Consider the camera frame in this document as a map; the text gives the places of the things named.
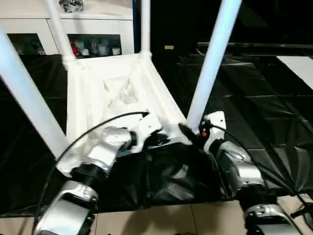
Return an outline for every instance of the small yellow label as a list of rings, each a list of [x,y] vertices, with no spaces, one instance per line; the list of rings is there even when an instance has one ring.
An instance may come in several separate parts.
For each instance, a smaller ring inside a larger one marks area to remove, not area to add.
[[[165,50],[174,50],[174,46],[165,45],[164,49]]]

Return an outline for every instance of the black wrinkled sheet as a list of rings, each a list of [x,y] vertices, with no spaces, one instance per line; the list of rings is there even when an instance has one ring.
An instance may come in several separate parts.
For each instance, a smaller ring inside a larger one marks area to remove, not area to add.
[[[61,57],[23,56],[22,60],[65,131],[67,74]],[[185,115],[201,64],[199,56],[179,63],[157,63]],[[313,190],[312,101],[313,91],[275,57],[226,57],[206,112],[225,112],[227,129],[262,166],[271,193],[293,195],[294,191]],[[0,105],[0,214],[31,216],[54,158],[3,84]],[[46,205],[64,180],[61,173],[55,172]],[[104,187],[98,211],[231,200],[220,190],[221,185],[209,156],[177,143],[119,158]]]

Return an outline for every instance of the tiled floor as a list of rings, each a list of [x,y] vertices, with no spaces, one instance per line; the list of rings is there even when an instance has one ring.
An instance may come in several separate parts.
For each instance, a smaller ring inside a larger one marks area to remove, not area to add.
[[[300,202],[282,197],[286,212],[294,212]],[[303,219],[296,219],[304,235],[313,235]],[[237,202],[153,207],[142,211],[99,214],[91,235],[245,235],[242,211]],[[0,234],[29,235],[32,218],[0,219]]]

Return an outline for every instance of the black cable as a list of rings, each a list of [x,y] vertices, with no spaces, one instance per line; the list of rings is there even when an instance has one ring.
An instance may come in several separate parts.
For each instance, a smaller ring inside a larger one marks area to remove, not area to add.
[[[32,228],[32,234],[34,234],[35,232],[35,228],[38,224],[38,217],[39,217],[39,213],[40,213],[40,208],[41,208],[41,205],[43,203],[43,200],[44,200],[44,197],[45,197],[45,192],[46,192],[46,189],[49,185],[49,182],[50,182],[50,179],[52,177],[52,174],[57,166],[57,164],[61,161],[61,159],[65,156],[65,154],[81,139],[83,138],[84,136],[86,136],[87,134],[89,134],[90,132],[94,131],[95,129],[97,129],[98,127],[102,126],[102,125],[105,125],[113,120],[116,120],[118,118],[121,118],[121,117],[125,117],[125,116],[130,116],[130,115],[147,115],[148,112],[131,112],[131,113],[126,113],[126,114],[121,114],[121,115],[118,115],[118,116],[115,116],[115,117],[112,117],[106,121],[103,121],[101,122],[100,124],[94,126],[93,128],[87,130],[86,132],[84,132],[83,134],[81,134],[80,137],[78,137],[75,141],[73,141],[64,151],[63,153],[60,155],[60,157],[58,158],[57,161],[55,161],[55,163],[53,164],[51,170],[49,171],[48,175],[47,175],[47,178],[46,178],[46,181],[45,181],[45,184],[44,184],[44,187],[43,187],[43,190],[42,190],[42,193],[40,195],[40,198],[39,198],[39,201],[38,201],[38,204],[37,204],[37,208],[36,208],[36,212],[35,212],[35,216],[34,216],[34,223],[33,223],[33,228]]]
[[[231,136],[236,142],[237,144],[240,145],[240,147],[242,149],[244,149],[244,151],[246,151],[249,155],[250,155],[250,158],[251,160],[253,161],[253,163],[258,167],[258,168],[263,168],[262,165],[259,165],[258,163],[256,163],[256,161],[253,160],[253,158],[251,157],[251,154],[249,153],[249,151],[247,150],[247,148],[242,144],[242,142],[237,138],[235,137],[230,131],[226,130],[225,128],[222,128],[220,126],[216,126],[216,125],[213,125],[213,124],[210,124],[211,127],[215,127],[217,129],[220,129],[221,131],[224,131],[225,133],[227,133],[229,136]],[[292,189],[293,193],[297,196],[297,198],[299,199],[299,201],[304,205],[304,206],[308,206],[309,204],[300,196],[300,194],[293,188]]]

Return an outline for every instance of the white pole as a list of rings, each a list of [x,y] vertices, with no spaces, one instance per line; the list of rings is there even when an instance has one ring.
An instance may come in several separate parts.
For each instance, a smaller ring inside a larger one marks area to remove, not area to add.
[[[141,0],[141,54],[150,53],[150,0]]]
[[[54,31],[54,35],[56,36],[57,44],[60,53],[62,54],[62,62],[65,68],[67,69],[67,64],[71,61],[75,60],[75,56],[73,54],[72,48],[70,46],[70,42],[68,36],[62,26],[59,12],[58,12],[58,4],[56,0],[46,0],[46,4],[50,13],[51,22],[53,25],[52,30]]]
[[[68,141],[1,27],[0,46],[0,77],[52,154],[58,158],[68,147]]]
[[[187,126],[195,133],[199,132],[198,126],[210,97],[241,2],[242,0],[222,0],[187,117]]]

